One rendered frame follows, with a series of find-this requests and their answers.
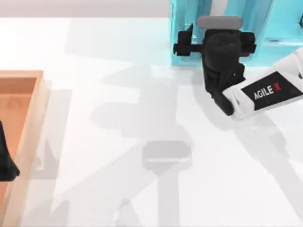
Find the light blue rack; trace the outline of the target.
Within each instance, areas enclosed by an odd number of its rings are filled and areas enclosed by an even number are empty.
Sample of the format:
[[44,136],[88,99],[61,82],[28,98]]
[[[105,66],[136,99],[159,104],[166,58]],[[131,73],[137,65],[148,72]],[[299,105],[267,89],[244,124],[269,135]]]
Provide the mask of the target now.
[[191,25],[191,41],[201,44],[205,32],[196,24],[200,16],[243,19],[241,31],[253,32],[257,44],[254,54],[240,58],[246,66],[270,66],[303,48],[303,0],[170,0],[171,44]]

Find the shallow salmon-coloured box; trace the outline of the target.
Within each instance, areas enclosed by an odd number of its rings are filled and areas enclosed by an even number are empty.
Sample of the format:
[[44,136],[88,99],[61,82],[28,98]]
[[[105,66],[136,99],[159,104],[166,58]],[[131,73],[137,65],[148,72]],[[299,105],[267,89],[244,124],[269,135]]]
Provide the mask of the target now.
[[20,170],[14,181],[0,183],[0,227],[18,227],[49,93],[41,70],[0,70],[0,121]]

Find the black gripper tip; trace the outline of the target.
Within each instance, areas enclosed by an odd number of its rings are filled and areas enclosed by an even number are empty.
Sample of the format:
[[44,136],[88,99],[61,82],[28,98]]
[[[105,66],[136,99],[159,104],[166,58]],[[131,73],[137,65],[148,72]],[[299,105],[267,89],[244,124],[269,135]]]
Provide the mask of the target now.
[[0,182],[12,182],[20,175],[20,170],[12,160],[0,121]]

